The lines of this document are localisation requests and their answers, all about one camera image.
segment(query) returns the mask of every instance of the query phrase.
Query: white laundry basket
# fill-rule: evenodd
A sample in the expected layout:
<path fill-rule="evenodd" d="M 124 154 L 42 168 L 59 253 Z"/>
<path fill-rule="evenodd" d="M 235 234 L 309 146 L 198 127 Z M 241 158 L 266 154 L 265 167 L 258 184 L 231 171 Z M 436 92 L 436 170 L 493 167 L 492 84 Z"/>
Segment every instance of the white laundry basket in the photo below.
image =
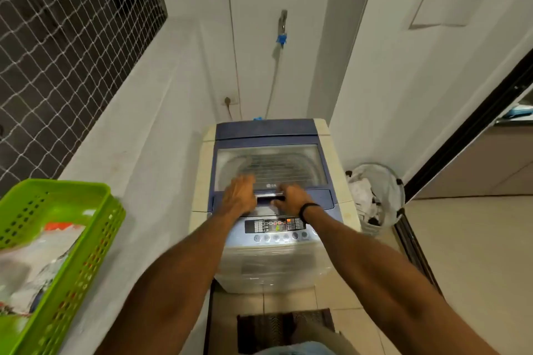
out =
<path fill-rule="evenodd" d="M 348 186 L 350 183 L 368 179 L 375 200 L 380 203 L 377 220 L 379 225 L 368 223 L 367 214 L 361 210 L 358 198 L 353 196 L 361 221 L 361 230 L 369 236 L 377 236 L 385 228 L 393 226 L 401 217 L 400 209 L 405 204 L 405 191 L 403 183 L 394 172 L 377 163 L 366 163 L 357 166 L 352 170 L 348 177 Z"/>

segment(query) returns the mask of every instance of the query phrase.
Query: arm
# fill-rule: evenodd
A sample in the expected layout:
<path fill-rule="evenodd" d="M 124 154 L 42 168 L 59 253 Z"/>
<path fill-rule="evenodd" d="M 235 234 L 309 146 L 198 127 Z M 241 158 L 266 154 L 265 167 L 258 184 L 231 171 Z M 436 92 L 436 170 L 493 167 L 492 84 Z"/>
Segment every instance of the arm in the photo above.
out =
<path fill-rule="evenodd" d="M 274 204 L 297 216 L 311 197 L 298 186 L 282 186 Z M 318 206 L 304 211 L 335 269 L 365 311 L 402 354 L 486 354 L 494 351 L 444 301 L 400 253 L 336 221 Z"/>
<path fill-rule="evenodd" d="M 96 355 L 178 354 L 196 323 L 235 221 L 257 200 L 253 176 L 237 177 L 220 209 L 143 273 Z"/>

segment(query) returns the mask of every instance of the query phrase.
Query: black wristband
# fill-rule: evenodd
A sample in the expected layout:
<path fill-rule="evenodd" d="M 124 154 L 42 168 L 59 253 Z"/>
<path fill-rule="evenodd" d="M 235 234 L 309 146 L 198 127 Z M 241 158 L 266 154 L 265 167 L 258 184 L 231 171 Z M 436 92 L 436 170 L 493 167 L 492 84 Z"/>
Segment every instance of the black wristband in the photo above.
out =
<path fill-rule="evenodd" d="M 303 211 L 305 210 L 305 208 L 309 207 L 309 206 L 320 206 L 319 204 L 315 204 L 314 202 L 308 202 L 306 204 L 303 204 L 302 207 L 300 208 L 300 211 L 298 212 L 298 216 L 300 217 L 301 220 L 303 220 L 304 222 L 306 221 L 303 217 Z"/>

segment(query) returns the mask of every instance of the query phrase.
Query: electrical socket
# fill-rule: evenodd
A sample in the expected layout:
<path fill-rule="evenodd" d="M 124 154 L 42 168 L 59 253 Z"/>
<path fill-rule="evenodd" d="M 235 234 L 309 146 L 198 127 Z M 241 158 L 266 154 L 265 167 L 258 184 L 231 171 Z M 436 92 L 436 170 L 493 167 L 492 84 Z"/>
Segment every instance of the electrical socket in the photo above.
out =
<path fill-rule="evenodd" d="M 226 101 L 225 101 L 226 98 L 229 98 L 229 99 L 230 99 L 230 101 L 231 101 L 231 102 L 230 102 L 230 106 L 235 106 L 235 105 L 237 105 L 237 104 L 239 103 L 239 96 L 238 96 L 238 95 L 235 95 L 235 96 L 233 96 L 233 95 L 229 95 L 229 96 L 224 96 L 224 98 L 223 98 L 222 101 L 221 101 L 221 103 L 222 103 L 221 105 L 223 105 L 223 106 L 226 106 L 226 105 L 227 105 L 227 104 L 226 104 Z"/>

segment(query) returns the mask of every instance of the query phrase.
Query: hand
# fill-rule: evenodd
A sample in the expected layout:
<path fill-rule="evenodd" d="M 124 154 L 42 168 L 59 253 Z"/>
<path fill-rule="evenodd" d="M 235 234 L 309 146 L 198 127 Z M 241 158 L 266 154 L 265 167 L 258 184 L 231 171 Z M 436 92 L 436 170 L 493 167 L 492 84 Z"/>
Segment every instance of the hand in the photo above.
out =
<path fill-rule="evenodd" d="M 222 208 L 224 211 L 232 211 L 237 217 L 243 213 L 251 212 L 257 205 L 254 195 L 254 175 L 241 175 L 231 180 L 231 184 L 224 191 Z"/>
<path fill-rule="evenodd" d="M 281 184 L 278 187 L 278 192 L 283 192 L 285 196 L 285 201 L 280 201 L 279 199 L 274 199 L 272 204 L 274 204 L 278 209 L 281 209 L 283 212 L 288 213 L 292 216 L 298 216 L 300 209 L 304 204 L 314 203 L 313 199 L 309 196 L 302 187 L 296 184 L 287 185 Z"/>

